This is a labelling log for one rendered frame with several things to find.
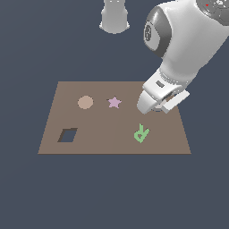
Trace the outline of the pink star peg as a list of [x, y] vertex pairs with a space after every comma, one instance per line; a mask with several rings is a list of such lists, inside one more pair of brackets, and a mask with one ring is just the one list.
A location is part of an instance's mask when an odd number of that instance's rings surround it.
[[109, 107], [116, 107], [118, 108], [119, 105], [122, 103], [121, 100], [117, 99], [116, 97], [113, 97], [112, 99], [108, 99]]

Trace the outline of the brown board with square slot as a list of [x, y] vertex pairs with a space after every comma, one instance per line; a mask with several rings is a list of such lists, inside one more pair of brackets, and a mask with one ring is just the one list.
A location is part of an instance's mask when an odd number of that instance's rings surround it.
[[[60, 81], [38, 153], [189, 155], [179, 109], [142, 114], [141, 87], [140, 81]], [[93, 98], [91, 108], [78, 107], [83, 96]], [[122, 101], [118, 108], [109, 107], [113, 97]], [[142, 143], [133, 137], [140, 123], [150, 129]]]

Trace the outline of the green letter-shaped peg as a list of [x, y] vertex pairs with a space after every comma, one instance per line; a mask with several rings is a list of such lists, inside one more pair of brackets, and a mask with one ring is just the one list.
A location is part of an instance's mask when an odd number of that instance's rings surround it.
[[150, 129], [144, 129], [144, 126], [140, 123], [139, 129], [133, 134], [133, 137], [139, 143], [142, 143], [148, 136]]

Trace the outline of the beige round peg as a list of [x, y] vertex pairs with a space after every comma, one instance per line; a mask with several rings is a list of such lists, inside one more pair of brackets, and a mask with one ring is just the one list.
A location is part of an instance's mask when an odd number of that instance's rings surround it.
[[90, 96], [83, 96], [78, 100], [78, 107], [81, 109], [89, 109], [93, 106], [93, 98]]

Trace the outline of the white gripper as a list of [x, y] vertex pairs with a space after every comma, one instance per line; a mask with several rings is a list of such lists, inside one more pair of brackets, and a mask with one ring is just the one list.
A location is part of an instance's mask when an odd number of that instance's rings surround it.
[[161, 109], [166, 114], [190, 95], [182, 84], [169, 80], [159, 69], [143, 84], [142, 89], [137, 108], [144, 115], [168, 95], [179, 93], [162, 105]]

